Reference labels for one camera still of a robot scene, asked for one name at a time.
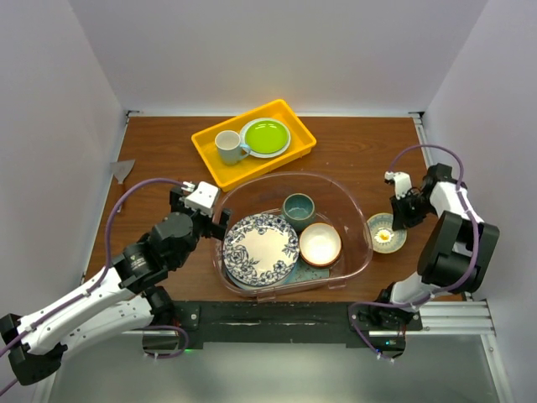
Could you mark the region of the yellow patterned bowl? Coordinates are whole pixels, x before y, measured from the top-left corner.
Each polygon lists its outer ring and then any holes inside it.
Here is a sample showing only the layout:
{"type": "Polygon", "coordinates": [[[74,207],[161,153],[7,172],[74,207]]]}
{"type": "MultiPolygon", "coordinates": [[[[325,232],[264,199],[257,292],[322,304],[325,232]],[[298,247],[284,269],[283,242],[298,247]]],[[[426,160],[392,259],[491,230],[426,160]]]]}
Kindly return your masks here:
{"type": "Polygon", "coordinates": [[[406,229],[394,230],[394,215],[380,212],[367,220],[373,242],[373,251],[378,254],[393,254],[403,248],[408,237],[406,229]]]}

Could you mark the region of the dark blue patterned plate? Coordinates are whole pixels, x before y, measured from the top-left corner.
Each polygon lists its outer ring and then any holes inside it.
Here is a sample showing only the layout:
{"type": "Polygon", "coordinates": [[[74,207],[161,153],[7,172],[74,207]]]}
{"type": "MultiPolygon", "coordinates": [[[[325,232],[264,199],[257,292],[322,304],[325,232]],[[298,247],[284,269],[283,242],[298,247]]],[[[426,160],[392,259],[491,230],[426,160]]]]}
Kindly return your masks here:
{"type": "Polygon", "coordinates": [[[222,245],[226,271],[249,285],[271,285],[293,272],[300,256],[297,232],[281,216],[246,216],[228,230],[222,245]]]}

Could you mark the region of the white bowl teal leaf pattern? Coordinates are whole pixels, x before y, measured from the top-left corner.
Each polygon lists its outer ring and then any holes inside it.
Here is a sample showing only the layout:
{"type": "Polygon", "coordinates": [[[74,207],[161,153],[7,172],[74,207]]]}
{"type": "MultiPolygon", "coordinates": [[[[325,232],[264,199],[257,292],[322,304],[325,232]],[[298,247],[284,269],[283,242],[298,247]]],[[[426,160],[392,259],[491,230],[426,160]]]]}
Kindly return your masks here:
{"type": "Polygon", "coordinates": [[[340,254],[341,236],[332,225],[313,223],[301,233],[299,248],[305,254],[340,254]]]}

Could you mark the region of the beige bowl with black rim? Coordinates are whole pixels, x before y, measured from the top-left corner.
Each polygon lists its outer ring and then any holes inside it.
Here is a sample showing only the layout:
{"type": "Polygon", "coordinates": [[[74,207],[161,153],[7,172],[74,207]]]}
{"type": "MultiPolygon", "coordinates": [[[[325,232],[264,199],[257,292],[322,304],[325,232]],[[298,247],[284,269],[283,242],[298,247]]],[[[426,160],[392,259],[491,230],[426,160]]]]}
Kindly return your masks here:
{"type": "Polygon", "coordinates": [[[328,268],[339,260],[341,254],[305,254],[301,252],[300,257],[311,267],[328,268]]]}

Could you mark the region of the teal glazed ceramic mug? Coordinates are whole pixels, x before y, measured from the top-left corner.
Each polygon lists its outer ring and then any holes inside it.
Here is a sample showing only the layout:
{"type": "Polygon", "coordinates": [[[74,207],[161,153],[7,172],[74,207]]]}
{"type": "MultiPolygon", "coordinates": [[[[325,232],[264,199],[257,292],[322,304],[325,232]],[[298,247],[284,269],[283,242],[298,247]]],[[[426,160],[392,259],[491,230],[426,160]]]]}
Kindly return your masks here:
{"type": "Polygon", "coordinates": [[[281,217],[300,233],[315,222],[315,203],[306,194],[291,194],[282,204],[281,217]]]}

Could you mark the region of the dark green lettered plate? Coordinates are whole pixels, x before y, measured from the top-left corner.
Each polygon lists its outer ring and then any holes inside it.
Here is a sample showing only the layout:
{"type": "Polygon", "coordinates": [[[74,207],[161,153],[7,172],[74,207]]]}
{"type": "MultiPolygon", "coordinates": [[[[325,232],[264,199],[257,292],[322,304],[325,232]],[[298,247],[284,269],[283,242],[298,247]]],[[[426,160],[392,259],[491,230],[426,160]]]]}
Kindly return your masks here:
{"type": "Polygon", "coordinates": [[[249,284],[241,282],[240,280],[237,280],[235,277],[230,275],[228,272],[226,272],[226,274],[227,274],[227,278],[234,285],[236,285],[240,289],[243,289],[243,290],[261,290],[261,289],[267,288],[267,287],[275,287],[275,286],[280,286],[280,285],[287,284],[290,281],[290,278],[291,278],[291,275],[293,274],[293,272],[290,272],[282,280],[276,281],[275,283],[273,283],[271,285],[249,285],[249,284]]]}

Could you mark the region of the mint divided rectangular plate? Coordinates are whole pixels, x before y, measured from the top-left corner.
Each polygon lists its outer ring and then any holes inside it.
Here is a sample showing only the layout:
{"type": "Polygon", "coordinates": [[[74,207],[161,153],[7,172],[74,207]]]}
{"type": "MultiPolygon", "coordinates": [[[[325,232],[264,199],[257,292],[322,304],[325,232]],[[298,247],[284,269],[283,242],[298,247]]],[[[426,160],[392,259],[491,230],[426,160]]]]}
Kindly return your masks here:
{"type": "Polygon", "coordinates": [[[297,266],[290,276],[288,283],[302,283],[312,280],[324,280],[330,276],[330,270],[327,268],[316,268],[309,265],[297,266]]]}

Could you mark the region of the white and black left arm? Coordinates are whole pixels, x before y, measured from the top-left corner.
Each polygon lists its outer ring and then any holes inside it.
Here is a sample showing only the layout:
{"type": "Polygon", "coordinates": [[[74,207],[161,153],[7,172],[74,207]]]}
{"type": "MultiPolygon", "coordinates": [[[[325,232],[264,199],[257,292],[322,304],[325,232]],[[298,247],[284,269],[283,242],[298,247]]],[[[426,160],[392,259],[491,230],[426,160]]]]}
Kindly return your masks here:
{"type": "Polygon", "coordinates": [[[169,214],[118,256],[107,251],[96,275],[31,314],[2,317],[1,353],[16,383],[48,378],[76,351],[116,332],[171,325],[173,303],[159,282],[185,264],[201,238],[222,239],[230,217],[213,217],[218,187],[204,181],[172,186],[169,214]]]}

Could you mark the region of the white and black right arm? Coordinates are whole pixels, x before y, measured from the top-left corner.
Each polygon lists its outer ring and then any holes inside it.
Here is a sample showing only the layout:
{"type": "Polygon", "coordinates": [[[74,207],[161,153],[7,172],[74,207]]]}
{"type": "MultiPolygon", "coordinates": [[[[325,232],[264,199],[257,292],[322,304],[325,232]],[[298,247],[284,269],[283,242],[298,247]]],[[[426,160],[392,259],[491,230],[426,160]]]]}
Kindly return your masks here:
{"type": "Polygon", "coordinates": [[[438,221],[426,242],[416,271],[382,290],[368,312],[385,330],[408,324],[425,303],[436,296],[476,291],[498,243],[498,227],[484,222],[473,209],[466,185],[453,178],[452,168],[428,168],[422,185],[412,186],[404,172],[388,171],[384,181],[394,186],[390,198],[395,231],[422,223],[428,214],[438,221]]]}

